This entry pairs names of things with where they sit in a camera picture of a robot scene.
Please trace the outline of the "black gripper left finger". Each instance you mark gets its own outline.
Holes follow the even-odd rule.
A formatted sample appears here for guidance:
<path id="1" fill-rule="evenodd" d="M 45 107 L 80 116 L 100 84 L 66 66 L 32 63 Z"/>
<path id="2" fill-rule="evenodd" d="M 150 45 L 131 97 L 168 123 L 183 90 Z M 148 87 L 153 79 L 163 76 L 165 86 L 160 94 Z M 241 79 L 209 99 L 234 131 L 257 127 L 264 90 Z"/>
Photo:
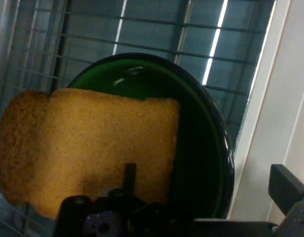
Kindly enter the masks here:
<path id="1" fill-rule="evenodd" d="M 171 213 L 157 202 L 134 194 L 136 164 L 127 163 L 123 184 L 95 201 L 87 196 L 63 200 L 55 226 L 57 237 L 170 237 L 183 233 L 192 219 Z"/>

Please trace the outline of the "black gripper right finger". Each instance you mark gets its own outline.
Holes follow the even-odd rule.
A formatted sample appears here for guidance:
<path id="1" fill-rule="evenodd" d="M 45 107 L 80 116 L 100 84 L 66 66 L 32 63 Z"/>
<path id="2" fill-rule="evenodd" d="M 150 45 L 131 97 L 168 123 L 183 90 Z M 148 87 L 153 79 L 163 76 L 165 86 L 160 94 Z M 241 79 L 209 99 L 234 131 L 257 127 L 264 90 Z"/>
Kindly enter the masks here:
<path id="1" fill-rule="evenodd" d="M 276 237 L 304 237 L 304 184 L 284 165 L 270 168 L 268 193 L 285 215 L 275 229 Z"/>

